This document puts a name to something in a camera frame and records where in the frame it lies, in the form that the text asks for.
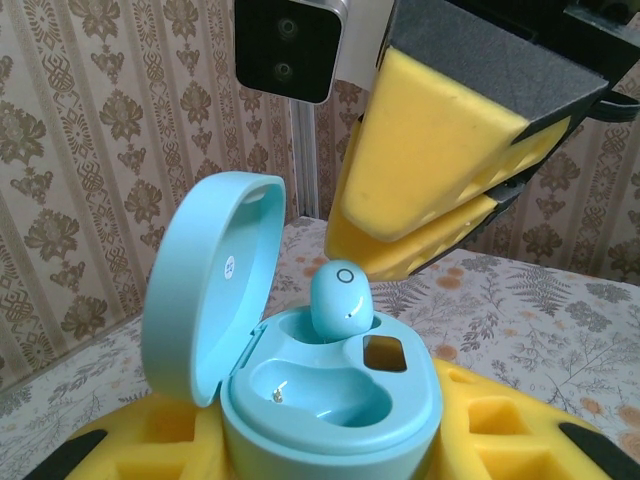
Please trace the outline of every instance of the earbud case lid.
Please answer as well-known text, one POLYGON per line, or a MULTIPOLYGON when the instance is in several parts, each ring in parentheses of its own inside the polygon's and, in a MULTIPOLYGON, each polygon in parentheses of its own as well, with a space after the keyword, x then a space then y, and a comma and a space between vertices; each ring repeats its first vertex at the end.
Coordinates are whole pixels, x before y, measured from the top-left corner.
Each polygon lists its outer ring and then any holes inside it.
POLYGON ((151 273, 142 364, 159 393, 210 405, 251 341, 282 240, 280 177, 224 172, 187 194, 151 273))

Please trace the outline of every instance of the table surface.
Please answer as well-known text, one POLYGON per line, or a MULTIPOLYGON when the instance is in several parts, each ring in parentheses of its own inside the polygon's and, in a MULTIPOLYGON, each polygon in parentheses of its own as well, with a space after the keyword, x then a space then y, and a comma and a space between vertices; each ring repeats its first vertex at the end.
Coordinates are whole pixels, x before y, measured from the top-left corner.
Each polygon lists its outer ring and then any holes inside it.
MULTIPOLYGON (((285 229, 266 316, 308 302, 325 223, 285 229)), ((432 356, 569 411, 640 462, 640 288, 457 250, 372 286, 432 356)), ((149 392, 140 320, 0 396, 0 480, 22 478, 79 427, 149 392)))

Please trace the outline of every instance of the wall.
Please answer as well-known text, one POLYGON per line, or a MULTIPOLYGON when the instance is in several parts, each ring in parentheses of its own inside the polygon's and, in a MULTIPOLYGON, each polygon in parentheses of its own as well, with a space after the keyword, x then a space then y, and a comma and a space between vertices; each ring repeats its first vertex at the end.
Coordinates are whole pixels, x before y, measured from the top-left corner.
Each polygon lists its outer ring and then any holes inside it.
MULTIPOLYGON (((640 17, 635 23, 638 28, 640 17)), ((640 65, 617 88, 640 99, 640 65)), ((316 107, 323 218, 331 209, 350 128, 365 104, 365 92, 337 82, 330 101, 316 107)), ((640 122, 585 121, 514 208, 467 248, 640 284, 640 122)))
POLYGON ((0 390, 140 312, 221 170, 285 178, 288 105, 239 88, 231 0, 0 0, 0 390))

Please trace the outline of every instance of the yellow foam pad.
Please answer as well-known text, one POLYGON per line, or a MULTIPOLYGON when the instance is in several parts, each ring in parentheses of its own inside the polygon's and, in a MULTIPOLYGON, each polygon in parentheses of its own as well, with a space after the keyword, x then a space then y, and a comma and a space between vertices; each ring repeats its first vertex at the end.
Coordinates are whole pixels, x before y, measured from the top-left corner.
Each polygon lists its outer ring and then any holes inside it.
MULTIPOLYGON (((334 205, 340 205, 345 183, 350 177, 354 152, 359 150, 360 128, 360 122, 356 122, 345 153, 334 205)), ((372 282, 403 280, 466 237, 496 205, 491 198, 480 195, 394 242, 381 242, 368 235, 347 220, 340 208, 333 208, 327 225, 325 254, 331 259, 356 263, 372 282)))
POLYGON ((588 423, 434 360, 445 399, 428 480, 609 480, 558 428, 588 423))
POLYGON ((200 409, 152 394, 77 431, 107 436, 67 480, 235 480, 219 402, 200 409))
POLYGON ((512 145, 528 125, 389 48, 335 205, 368 235, 396 241, 542 160, 569 119, 512 145))

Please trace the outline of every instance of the earbud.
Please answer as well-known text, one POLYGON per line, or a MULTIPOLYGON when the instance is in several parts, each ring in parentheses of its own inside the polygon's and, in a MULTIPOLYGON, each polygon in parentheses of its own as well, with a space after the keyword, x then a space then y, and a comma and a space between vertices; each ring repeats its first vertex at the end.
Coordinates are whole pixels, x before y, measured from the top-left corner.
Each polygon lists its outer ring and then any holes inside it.
POLYGON ((366 274, 357 265, 335 260, 311 280, 311 322, 330 341, 344 340, 371 329, 373 298, 366 274))

